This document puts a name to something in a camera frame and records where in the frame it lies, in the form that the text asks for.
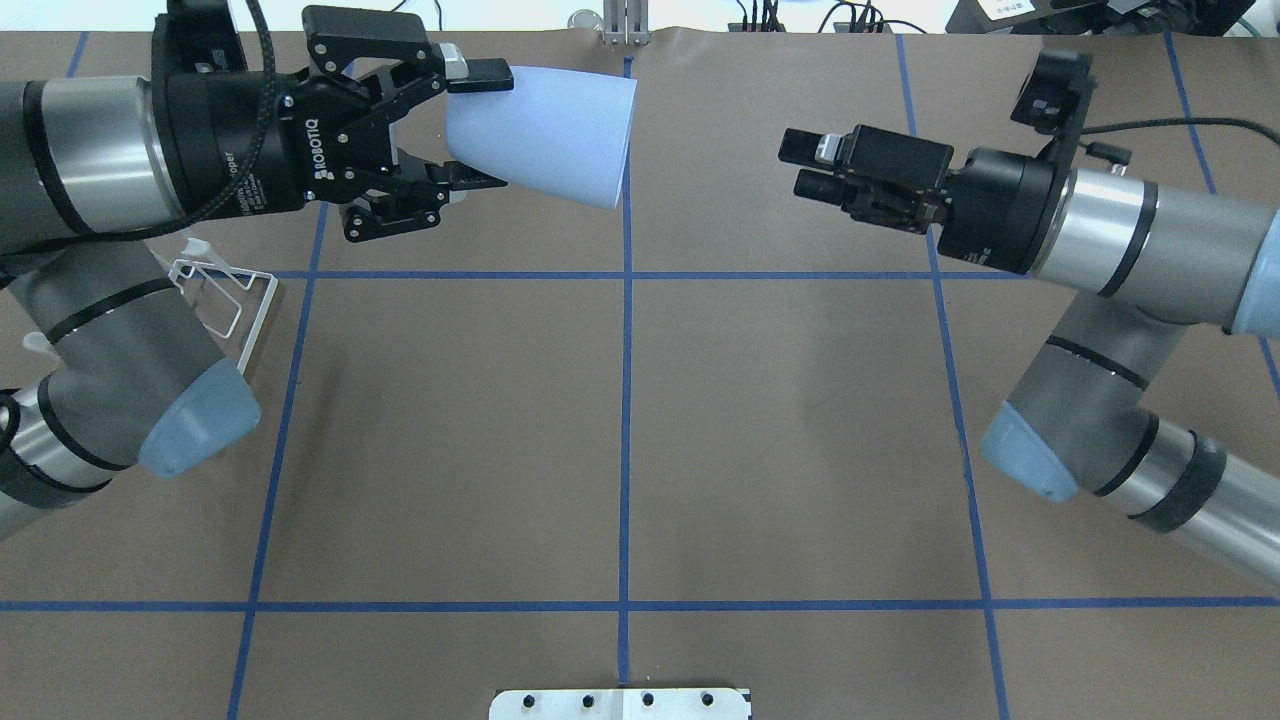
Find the light blue joint cap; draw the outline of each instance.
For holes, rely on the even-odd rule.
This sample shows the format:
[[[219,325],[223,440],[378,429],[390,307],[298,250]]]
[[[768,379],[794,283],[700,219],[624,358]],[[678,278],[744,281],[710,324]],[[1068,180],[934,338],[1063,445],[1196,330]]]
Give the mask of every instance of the light blue joint cap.
[[[1231,332],[1280,337],[1280,213],[1271,220],[1271,229],[1249,270]]]
[[[262,409],[236,363],[221,359],[165,410],[138,451],[138,464],[175,478],[257,427]]]
[[[1001,473],[1053,502],[1065,502],[1080,489],[1057,454],[1009,402],[1000,404],[1000,413],[982,436],[982,456]]]

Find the cable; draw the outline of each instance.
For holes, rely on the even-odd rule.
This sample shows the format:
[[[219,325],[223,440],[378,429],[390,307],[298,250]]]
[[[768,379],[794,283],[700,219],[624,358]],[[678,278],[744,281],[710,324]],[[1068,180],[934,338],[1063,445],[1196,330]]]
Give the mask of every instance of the cable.
[[[1253,23],[1251,23],[1249,20],[1240,18],[1235,22],[1239,23],[1239,26],[1243,27],[1245,32],[1248,32],[1253,37],[1262,37],[1262,33],[1258,32],[1258,28],[1253,27]]]
[[[1123,129],[1160,128],[1171,126],[1230,126],[1244,128],[1253,131],[1280,146],[1280,132],[1276,132],[1263,124],[1242,120],[1239,118],[1158,118],[1155,120],[1134,120],[1110,126],[1094,126],[1082,129],[1080,135],[1098,135],[1105,132],[1119,132]]]
[[[403,8],[404,5],[408,5],[408,3],[410,0],[401,0],[389,12],[398,13],[399,9]],[[444,32],[444,10],[440,9],[440,0],[435,0],[435,22],[440,27],[440,32]]]
[[[920,26],[918,26],[915,23],[909,23],[906,20],[879,20],[879,22],[876,23],[876,27],[878,28],[876,32],[884,32],[884,26],[906,26],[906,27],[916,29],[916,31],[919,31],[919,32],[922,32],[924,35],[929,35],[929,32],[927,29],[924,29],[923,27],[920,27]]]
[[[827,10],[827,14],[822,18],[822,24],[818,26],[818,32],[822,32],[827,28],[827,22],[831,19],[831,15],[836,14],[836,10],[841,8],[850,9],[849,12],[850,32],[854,32],[854,27],[859,26],[869,27],[864,24],[868,18],[872,20],[870,24],[876,24],[878,18],[884,17],[884,14],[881,13],[879,9],[877,9],[870,3],[861,4],[861,3],[850,3],[849,0],[838,0],[835,5],[831,6],[829,10]],[[858,8],[863,8],[863,19],[858,18]]]
[[[218,211],[224,202],[230,200],[233,195],[244,187],[244,183],[248,182],[250,174],[253,172],[253,165],[257,164],[259,155],[262,154],[262,143],[266,142],[266,133],[270,129],[273,117],[275,115],[276,88],[275,49],[271,46],[271,36],[266,29],[266,18],[262,17],[262,8],[259,5],[257,0],[244,0],[244,4],[248,5],[250,15],[253,17],[253,29],[257,31],[257,40],[262,47],[262,91],[259,94],[257,115],[253,119],[253,136],[250,141],[248,150],[244,152],[244,161],[241,163],[239,169],[237,169],[236,174],[232,176],[227,187],[215,195],[212,200],[200,206],[195,213],[178,218],[177,220],[128,232],[95,233],[61,240],[47,240],[23,251],[23,255],[63,250],[79,242],[133,242],[137,240],[147,240],[178,232],[182,228],[207,219]]]
[[[751,1],[751,12],[746,12],[742,0],[737,0],[737,6],[742,9],[742,32],[782,32],[782,23],[778,22],[780,0]]]

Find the metal clamp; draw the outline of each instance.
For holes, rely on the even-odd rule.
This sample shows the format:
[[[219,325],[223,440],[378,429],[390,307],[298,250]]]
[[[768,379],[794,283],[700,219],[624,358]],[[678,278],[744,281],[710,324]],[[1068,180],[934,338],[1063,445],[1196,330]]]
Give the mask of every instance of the metal clamp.
[[[649,45],[649,0],[604,0],[605,45]]]

